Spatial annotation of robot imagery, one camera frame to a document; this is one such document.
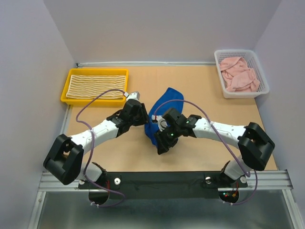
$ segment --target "white basket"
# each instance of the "white basket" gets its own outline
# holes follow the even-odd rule
[[[253,51],[243,50],[243,49],[217,50],[216,52],[214,52],[214,56],[216,60],[219,79],[221,82],[221,86],[223,88],[223,94],[226,99],[255,98],[260,94],[267,94],[269,92],[269,86],[265,79],[263,70],[261,68],[261,65],[259,64],[256,54]],[[248,66],[254,69],[257,79],[261,82],[257,92],[228,92],[226,90],[226,81],[224,81],[223,76],[221,75],[219,64],[223,59],[227,57],[235,57],[235,56],[243,57],[247,61]]]

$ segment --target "pink towel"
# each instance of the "pink towel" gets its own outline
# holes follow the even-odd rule
[[[225,58],[220,63],[220,71],[229,92],[256,92],[261,83],[243,57]]]

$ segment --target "white striped towel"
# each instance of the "white striped towel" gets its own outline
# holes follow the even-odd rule
[[[66,94],[71,99],[94,99],[99,94],[113,88],[124,91],[126,75],[71,75]],[[123,99],[122,92],[113,91],[99,99]]]

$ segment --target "gray wall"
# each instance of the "gray wall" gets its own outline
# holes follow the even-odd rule
[[[44,0],[76,62],[214,61],[252,49],[281,0]]]
[[[0,3],[0,228],[27,228],[71,57],[42,0]]]
[[[256,102],[305,218],[305,1],[283,0],[255,47],[270,93]]]

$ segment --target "yellow tray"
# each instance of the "yellow tray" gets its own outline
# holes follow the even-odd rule
[[[128,82],[128,69],[102,69],[102,68],[72,68],[69,71],[65,86],[61,94],[61,101],[74,106],[85,106],[92,99],[70,99],[66,97],[68,92],[71,75],[126,75],[126,81],[124,86],[124,91],[127,90]],[[126,98],[123,99],[98,99],[94,101],[90,106],[123,106],[125,104]]]

